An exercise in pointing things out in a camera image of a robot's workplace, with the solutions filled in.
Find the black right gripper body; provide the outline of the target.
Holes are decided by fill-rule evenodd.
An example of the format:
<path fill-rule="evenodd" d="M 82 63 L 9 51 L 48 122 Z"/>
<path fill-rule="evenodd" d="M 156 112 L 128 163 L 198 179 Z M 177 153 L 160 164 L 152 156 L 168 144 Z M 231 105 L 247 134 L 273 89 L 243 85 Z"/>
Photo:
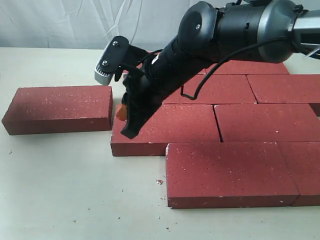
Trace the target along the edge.
<path fill-rule="evenodd" d="M 142 75 L 132 71 L 124 78 L 122 97 L 127 118 L 149 118 L 162 102 L 213 61 L 183 49 L 176 38 L 158 54 L 149 55 L 141 66 Z"/>

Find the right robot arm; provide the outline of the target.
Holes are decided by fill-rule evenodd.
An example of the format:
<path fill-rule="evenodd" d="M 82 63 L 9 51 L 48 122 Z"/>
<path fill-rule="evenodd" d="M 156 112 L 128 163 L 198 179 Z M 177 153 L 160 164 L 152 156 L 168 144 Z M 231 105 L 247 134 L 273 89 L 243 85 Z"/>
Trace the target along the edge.
<path fill-rule="evenodd" d="M 203 69 L 230 61 L 281 63 L 292 54 L 320 57 L 320 12 L 290 0 L 248 0 L 216 8 L 199 1 L 184 14 L 177 35 L 128 71 L 121 134 L 135 138 L 163 101 Z"/>

